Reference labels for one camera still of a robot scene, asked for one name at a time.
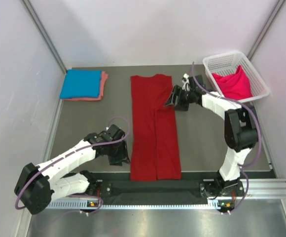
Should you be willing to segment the red t-shirt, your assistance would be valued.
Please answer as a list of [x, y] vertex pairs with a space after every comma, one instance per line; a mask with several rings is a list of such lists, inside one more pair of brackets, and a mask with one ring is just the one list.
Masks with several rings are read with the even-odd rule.
[[166, 107], [171, 76], [132, 76], [132, 181], [179, 180], [181, 164], [175, 111]]

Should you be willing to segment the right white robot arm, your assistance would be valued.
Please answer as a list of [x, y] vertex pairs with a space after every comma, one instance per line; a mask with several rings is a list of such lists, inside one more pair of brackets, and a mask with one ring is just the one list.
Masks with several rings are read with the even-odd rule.
[[174, 86], [166, 107], [188, 111], [189, 105], [195, 103], [224, 121], [225, 159], [213, 184], [204, 186], [202, 192], [208, 199], [225, 196], [238, 185], [245, 160], [261, 137], [255, 108], [207, 91], [202, 76], [184, 74], [182, 83]]

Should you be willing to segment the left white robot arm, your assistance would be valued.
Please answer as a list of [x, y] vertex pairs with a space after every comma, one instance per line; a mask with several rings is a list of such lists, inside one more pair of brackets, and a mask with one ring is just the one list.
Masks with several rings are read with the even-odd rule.
[[87, 170], [78, 173], [73, 170], [102, 156], [108, 157], [110, 165], [129, 163], [127, 135], [112, 124], [99, 134], [88, 134], [49, 161], [25, 165], [14, 189], [15, 208], [25, 208], [36, 215], [58, 199], [93, 195], [99, 188], [97, 179]]

